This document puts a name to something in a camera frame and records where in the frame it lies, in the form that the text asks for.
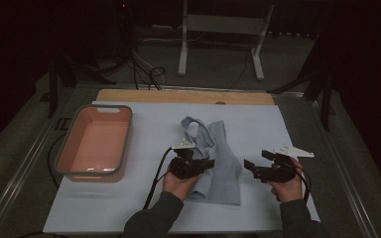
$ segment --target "forearm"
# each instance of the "forearm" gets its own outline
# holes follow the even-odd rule
[[[283,233],[285,238],[329,237],[320,222],[313,221],[303,200],[293,200],[280,204]]]
[[[138,211],[126,222],[122,238],[166,237],[183,207],[180,199],[163,191],[151,209]]]

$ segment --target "person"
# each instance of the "person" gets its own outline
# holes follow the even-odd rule
[[[291,158],[298,172],[302,173],[302,165]],[[122,238],[162,238],[166,237],[173,223],[179,217],[184,200],[201,175],[179,179],[167,173],[163,181],[163,191],[159,200],[151,209],[135,213],[125,224]],[[280,211],[285,238],[329,237],[323,224],[311,220],[311,214],[303,200],[302,181],[295,177],[288,182],[272,182],[272,193],[281,201]]]

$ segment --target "pink plastic bin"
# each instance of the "pink plastic bin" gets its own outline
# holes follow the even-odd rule
[[[56,170],[73,181],[119,181],[131,127],[128,106],[82,106],[67,132]]]

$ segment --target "white paper sheet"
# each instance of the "white paper sheet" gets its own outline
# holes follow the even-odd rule
[[[94,102],[113,104],[113,102]],[[126,155],[124,176],[117,183],[72,182],[63,179],[44,232],[112,233],[123,231],[126,221],[144,206],[152,180],[165,151],[181,141],[180,122],[186,116],[205,124],[223,120],[229,147],[239,158],[241,205],[217,205],[186,201],[172,233],[255,232],[281,230],[279,202],[268,184],[254,179],[243,160],[270,166],[262,150],[292,145],[277,106],[206,105],[181,103],[132,103],[133,129]],[[162,171],[176,154],[167,156]],[[158,199],[162,183],[154,193]],[[319,220],[310,198],[312,219]]]

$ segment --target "human hand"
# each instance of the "human hand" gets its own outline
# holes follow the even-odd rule
[[[290,160],[296,166],[298,173],[301,175],[303,168],[302,164],[294,158],[290,158]],[[295,176],[287,182],[268,181],[268,184],[272,186],[271,192],[282,202],[303,198],[302,180],[298,176]]]
[[[163,190],[170,192],[181,201],[184,201],[188,197],[191,188],[200,179],[200,177],[202,177],[202,174],[192,178],[180,179],[171,172],[168,172],[163,181]]]

